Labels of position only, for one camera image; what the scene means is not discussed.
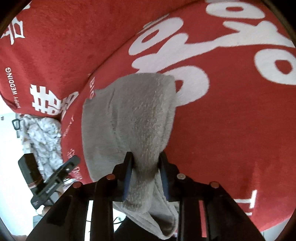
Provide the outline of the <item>white fluffy blanket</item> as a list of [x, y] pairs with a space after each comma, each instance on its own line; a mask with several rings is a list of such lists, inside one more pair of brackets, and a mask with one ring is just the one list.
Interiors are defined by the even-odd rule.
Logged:
[[21, 119], [20, 137], [23, 152], [34, 154], [45, 180], [62, 166], [61, 124], [58, 120], [25, 114]]

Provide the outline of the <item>red printed bed sheet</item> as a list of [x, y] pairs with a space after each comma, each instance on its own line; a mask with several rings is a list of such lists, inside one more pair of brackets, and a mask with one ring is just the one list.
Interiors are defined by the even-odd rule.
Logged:
[[295, 209], [295, 46], [261, 1], [198, 1], [135, 34], [89, 78], [62, 121], [64, 159], [95, 179], [82, 144], [83, 104], [117, 78], [171, 75], [177, 110], [170, 162], [216, 180], [259, 230]]

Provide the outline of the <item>grey fleece small garment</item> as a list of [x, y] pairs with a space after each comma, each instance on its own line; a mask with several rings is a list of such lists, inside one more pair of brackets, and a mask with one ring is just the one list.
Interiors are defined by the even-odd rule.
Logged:
[[117, 210], [138, 226], [166, 240], [178, 227], [175, 204], [166, 200], [157, 168], [166, 148], [176, 109], [175, 78], [160, 73], [119, 78], [84, 102], [82, 145], [92, 181], [134, 156], [129, 191]]

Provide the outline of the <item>red printed pillow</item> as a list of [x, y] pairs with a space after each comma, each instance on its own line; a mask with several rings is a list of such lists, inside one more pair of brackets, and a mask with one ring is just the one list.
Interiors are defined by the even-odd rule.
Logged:
[[1, 99], [59, 116], [115, 50], [186, 1], [30, 1], [1, 35]]

